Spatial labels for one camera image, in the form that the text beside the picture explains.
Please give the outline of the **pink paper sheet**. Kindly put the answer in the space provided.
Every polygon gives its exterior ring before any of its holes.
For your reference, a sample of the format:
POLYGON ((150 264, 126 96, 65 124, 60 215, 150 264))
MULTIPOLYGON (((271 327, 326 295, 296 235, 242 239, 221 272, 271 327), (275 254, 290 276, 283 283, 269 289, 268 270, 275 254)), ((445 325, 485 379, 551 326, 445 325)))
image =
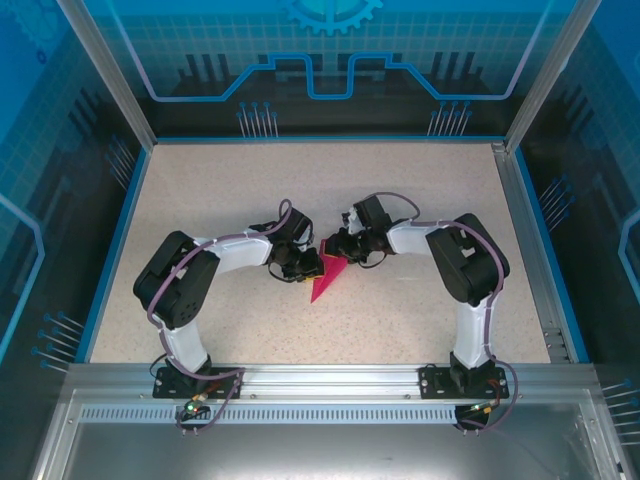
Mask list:
POLYGON ((324 272, 313 280, 310 303, 313 304, 337 279, 348 266, 348 261, 343 256, 326 252, 327 239, 320 244, 319 257, 323 263, 324 272))

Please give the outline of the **steel tray panel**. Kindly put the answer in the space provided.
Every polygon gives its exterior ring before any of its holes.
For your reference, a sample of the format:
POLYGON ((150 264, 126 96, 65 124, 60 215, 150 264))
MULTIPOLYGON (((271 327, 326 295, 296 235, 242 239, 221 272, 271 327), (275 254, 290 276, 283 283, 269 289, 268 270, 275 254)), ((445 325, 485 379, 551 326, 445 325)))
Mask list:
POLYGON ((29 480, 640 480, 605 409, 525 403, 488 431, 434 424, 86 424, 59 405, 29 480))

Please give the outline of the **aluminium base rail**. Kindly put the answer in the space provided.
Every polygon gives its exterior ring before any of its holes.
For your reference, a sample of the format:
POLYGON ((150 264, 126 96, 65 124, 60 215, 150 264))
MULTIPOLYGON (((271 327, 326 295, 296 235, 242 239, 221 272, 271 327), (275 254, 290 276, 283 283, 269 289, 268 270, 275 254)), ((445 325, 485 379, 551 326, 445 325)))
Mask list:
MULTIPOLYGON (((526 403, 577 403, 602 396, 589 364, 518 364, 512 396, 526 403)), ((426 387, 416 365, 249 365, 240 389, 244 402, 416 402, 426 387)), ((62 395, 72 399, 142 401, 152 378, 143 364, 75 364, 62 395)))

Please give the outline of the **aluminium side rail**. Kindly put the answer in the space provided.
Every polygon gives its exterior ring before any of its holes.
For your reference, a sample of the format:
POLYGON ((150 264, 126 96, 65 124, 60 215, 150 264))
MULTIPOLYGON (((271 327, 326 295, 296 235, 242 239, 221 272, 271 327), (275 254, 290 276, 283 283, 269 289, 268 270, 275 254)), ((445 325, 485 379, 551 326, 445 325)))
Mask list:
POLYGON ((492 150, 550 361, 574 363, 565 311, 517 159, 502 143, 492 150))

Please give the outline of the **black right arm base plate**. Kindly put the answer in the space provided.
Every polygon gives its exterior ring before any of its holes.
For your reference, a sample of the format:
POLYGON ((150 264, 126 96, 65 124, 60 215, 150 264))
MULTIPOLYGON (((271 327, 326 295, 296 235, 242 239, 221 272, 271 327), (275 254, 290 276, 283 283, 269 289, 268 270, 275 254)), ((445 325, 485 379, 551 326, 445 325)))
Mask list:
POLYGON ((493 363, 475 369, 461 365, 437 367, 427 364, 418 370, 422 399, 501 399, 510 397, 505 371, 493 363))

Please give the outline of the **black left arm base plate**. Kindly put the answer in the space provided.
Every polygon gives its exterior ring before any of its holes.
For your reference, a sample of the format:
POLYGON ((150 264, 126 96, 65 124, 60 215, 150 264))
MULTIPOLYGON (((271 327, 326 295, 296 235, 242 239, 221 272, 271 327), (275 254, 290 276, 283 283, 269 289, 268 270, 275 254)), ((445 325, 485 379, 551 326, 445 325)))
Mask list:
POLYGON ((165 366, 155 374, 152 396, 156 399, 190 399, 198 394, 206 394, 208 399, 224 400, 238 379, 238 375, 233 375, 215 381, 197 380, 171 366, 165 366))

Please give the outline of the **aluminium frame post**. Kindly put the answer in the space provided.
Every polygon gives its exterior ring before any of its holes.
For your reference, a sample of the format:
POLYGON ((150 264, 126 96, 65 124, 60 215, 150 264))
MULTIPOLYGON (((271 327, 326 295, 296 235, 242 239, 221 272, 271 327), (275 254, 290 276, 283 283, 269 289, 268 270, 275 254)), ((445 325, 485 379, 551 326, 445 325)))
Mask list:
POLYGON ((84 2, 82 0, 56 0, 56 3, 64 13, 137 140, 147 152, 151 152, 157 144, 156 136, 84 2))
POLYGON ((507 154, 514 154, 524 139, 560 74, 566 68, 601 2, 602 0, 576 0, 505 136, 504 151, 507 154))

